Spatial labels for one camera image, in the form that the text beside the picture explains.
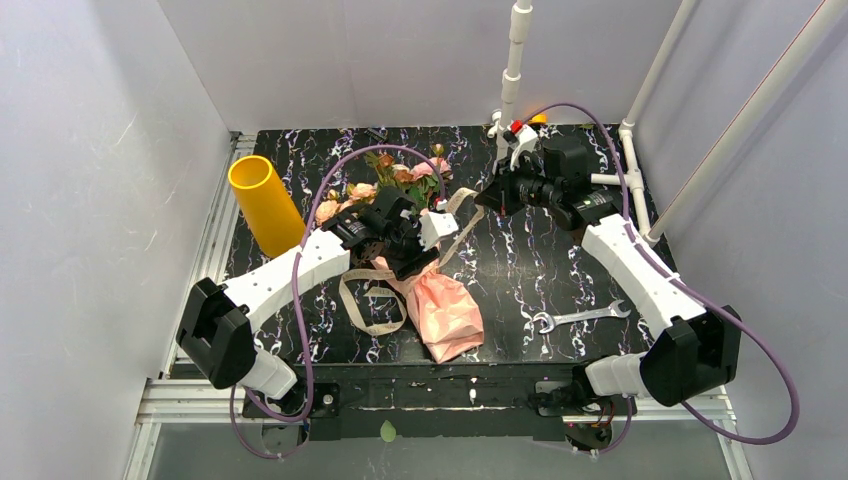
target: white enclosure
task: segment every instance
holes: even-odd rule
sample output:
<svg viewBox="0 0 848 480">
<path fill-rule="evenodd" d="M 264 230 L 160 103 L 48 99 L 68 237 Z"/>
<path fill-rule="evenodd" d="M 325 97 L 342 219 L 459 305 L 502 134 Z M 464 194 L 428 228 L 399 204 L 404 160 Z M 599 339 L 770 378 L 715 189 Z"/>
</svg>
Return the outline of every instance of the white enclosure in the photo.
<svg viewBox="0 0 848 480">
<path fill-rule="evenodd" d="M 0 478 L 123 473 L 230 131 L 486 123 L 513 3 L 3 2 Z M 618 123 L 680 2 L 533 4 L 516 113 L 570 101 Z M 634 130 L 660 210 L 818 5 L 699 2 Z M 687 284 L 733 305 L 799 384 L 798 430 L 747 449 L 757 478 L 848 471 L 846 33 L 848 17 L 667 232 Z M 741 433 L 785 420 L 785 388 L 748 341 L 729 390 Z"/>
<path fill-rule="evenodd" d="M 819 5 L 701 2 L 644 118 L 637 146 L 662 210 Z M 756 478 L 844 478 L 848 270 L 848 18 L 804 62 L 723 172 L 667 232 L 687 283 L 728 303 L 777 350 L 801 392 L 798 429 L 746 447 Z M 774 366 L 743 340 L 728 385 L 742 434 L 788 415 Z"/>
<path fill-rule="evenodd" d="M 478 125 L 501 106 L 514 0 L 159 3 L 230 130 Z M 679 3 L 533 2 L 516 112 L 567 98 L 621 121 Z"/>
<path fill-rule="evenodd" d="M 0 478 L 121 476 L 229 138 L 155 2 L 3 2 Z"/>
</svg>

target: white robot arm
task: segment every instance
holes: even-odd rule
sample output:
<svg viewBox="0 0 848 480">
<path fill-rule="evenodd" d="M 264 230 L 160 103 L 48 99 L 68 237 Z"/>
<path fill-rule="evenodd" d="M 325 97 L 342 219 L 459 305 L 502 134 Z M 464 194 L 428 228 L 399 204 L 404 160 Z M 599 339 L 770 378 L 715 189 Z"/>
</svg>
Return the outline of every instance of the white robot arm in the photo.
<svg viewBox="0 0 848 480">
<path fill-rule="evenodd" d="M 522 135 L 534 134 L 526 125 L 518 134 L 504 132 L 519 151 L 517 165 L 512 159 L 500 162 L 475 202 L 504 216 L 528 205 L 546 208 L 557 226 L 571 232 L 621 285 L 655 340 L 648 352 L 575 367 L 570 391 L 559 398 L 580 407 L 599 397 L 622 394 L 653 397 L 671 406 L 733 380 L 739 329 L 685 295 L 637 251 L 641 244 L 653 262 L 679 280 L 638 235 L 630 240 L 625 228 L 633 226 L 619 214 L 620 194 L 591 185 L 588 153 L 578 140 L 546 140 L 540 165 L 521 148 Z"/>
<path fill-rule="evenodd" d="M 296 246 L 261 267 L 216 285 L 209 278 L 189 293 L 177 343 L 215 388 L 238 383 L 273 399 L 297 382 L 283 359 L 254 345 L 253 334 L 292 301 L 291 277 L 301 254 L 298 291 L 386 258 L 395 276 L 415 275 L 439 257 L 435 245 L 458 231 L 453 215 L 412 216 L 412 201 L 399 190 L 380 190 L 372 205 L 342 211 Z"/>
</svg>

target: silver wrench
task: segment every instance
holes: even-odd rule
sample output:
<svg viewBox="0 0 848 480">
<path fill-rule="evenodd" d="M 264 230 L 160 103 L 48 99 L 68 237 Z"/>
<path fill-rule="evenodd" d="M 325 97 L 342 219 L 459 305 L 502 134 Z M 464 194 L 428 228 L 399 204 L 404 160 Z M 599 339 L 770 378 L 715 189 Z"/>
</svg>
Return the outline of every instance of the silver wrench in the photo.
<svg viewBox="0 0 848 480">
<path fill-rule="evenodd" d="M 616 300 L 606 308 L 569 313 L 568 315 L 551 315 L 549 313 L 539 312 L 536 315 L 533 315 L 533 321 L 542 323 L 542 329 L 539 330 L 539 333 L 545 335 L 554 331 L 554 328 L 566 323 L 574 323 L 604 317 L 627 318 L 627 316 L 630 315 L 630 310 L 622 311 L 618 308 L 622 302 L 624 302 L 624 300 Z"/>
</svg>

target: white pvc pipe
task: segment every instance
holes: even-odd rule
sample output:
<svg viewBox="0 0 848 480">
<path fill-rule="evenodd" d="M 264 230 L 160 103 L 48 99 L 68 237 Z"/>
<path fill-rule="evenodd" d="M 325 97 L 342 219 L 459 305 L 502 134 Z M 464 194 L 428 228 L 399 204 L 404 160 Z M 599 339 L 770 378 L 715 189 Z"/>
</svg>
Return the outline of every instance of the white pvc pipe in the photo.
<svg viewBox="0 0 848 480">
<path fill-rule="evenodd" d="M 812 50 L 821 43 L 844 13 L 848 0 L 824 0 L 819 4 L 801 31 L 771 67 L 754 93 L 742 105 L 733 120 L 710 148 L 707 155 L 677 192 L 668 208 L 651 228 L 646 240 L 659 241 L 668 225 L 689 205 L 703 197 L 724 170 L 739 145 L 745 141 L 753 126 L 762 119 L 766 109 L 780 95 Z"/>
<path fill-rule="evenodd" d="M 621 182 L 618 180 L 618 175 L 607 175 L 605 173 L 593 173 L 592 183 L 596 185 L 621 185 Z"/>
<path fill-rule="evenodd" d="M 497 142 L 498 154 L 496 160 L 506 157 L 508 145 L 500 133 L 512 123 L 515 99 L 518 98 L 518 87 L 521 84 L 521 56 L 524 52 L 524 41 L 530 29 L 530 19 L 533 16 L 532 0 L 516 0 L 512 6 L 509 25 L 509 58 L 504 70 L 501 84 L 501 118 L 498 120 Z"/>
<path fill-rule="evenodd" d="M 648 69 L 648 74 L 639 88 L 639 93 L 636 95 L 636 100 L 630 107 L 627 117 L 621 122 L 621 127 L 618 129 L 618 136 L 621 139 L 621 146 L 624 149 L 624 160 L 627 165 L 627 173 L 624 178 L 627 182 L 627 187 L 630 189 L 630 195 L 633 197 L 633 209 L 636 211 L 636 223 L 639 226 L 639 234 L 643 237 L 648 234 L 651 229 L 651 220 L 648 216 L 648 205 L 645 201 L 645 182 L 642 179 L 642 171 L 639 169 L 639 161 L 636 158 L 636 149 L 633 146 L 633 127 L 636 126 L 636 120 L 645 109 L 645 105 L 654 88 L 657 86 L 660 73 L 662 73 L 668 58 L 674 50 L 680 34 L 683 32 L 683 27 L 686 25 L 692 11 L 695 8 L 696 0 L 683 0 L 677 13 L 674 15 L 671 25 L 663 38 L 657 55 L 651 63 L 651 68 Z M 620 185 L 616 175 L 592 175 L 592 183 L 601 185 Z"/>
<path fill-rule="evenodd" d="M 645 105 L 648 103 L 648 98 L 650 98 L 651 93 L 654 91 L 654 87 L 657 86 L 660 73 L 662 73 L 662 69 L 668 61 L 671 51 L 674 50 L 674 46 L 677 45 L 677 40 L 683 31 L 683 26 L 686 25 L 686 20 L 692 14 L 696 3 L 697 0 L 683 0 L 680 4 L 677 13 L 674 15 L 674 20 L 671 21 L 671 25 L 668 27 L 668 32 L 665 34 L 663 43 L 660 45 L 660 49 L 657 50 L 657 56 L 654 57 L 654 61 L 651 63 L 648 75 L 645 76 L 642 87 L 636 95 L 636 100 L 633 101 L 630 112 L 627 114 L 627 118 L 624 119 L 624 123 L 631 126 L 636 124 L 636 121 L 642 114 L 642 110 L 645 109 Z"/>
</svg>

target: yellow tube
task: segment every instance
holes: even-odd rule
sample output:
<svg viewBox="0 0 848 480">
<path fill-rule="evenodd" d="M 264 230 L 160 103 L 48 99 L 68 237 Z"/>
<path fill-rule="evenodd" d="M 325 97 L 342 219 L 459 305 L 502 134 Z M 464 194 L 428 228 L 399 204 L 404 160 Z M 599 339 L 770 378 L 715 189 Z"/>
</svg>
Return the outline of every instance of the yellow tube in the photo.
<svg viewBox="0 0 848 480">
<path fill-rule="evenodd" d="M 243 157 L 227 177 L 262 253 L 275 258 L 300 243 L 306 225 L 267 158 Z"/>
</svg>

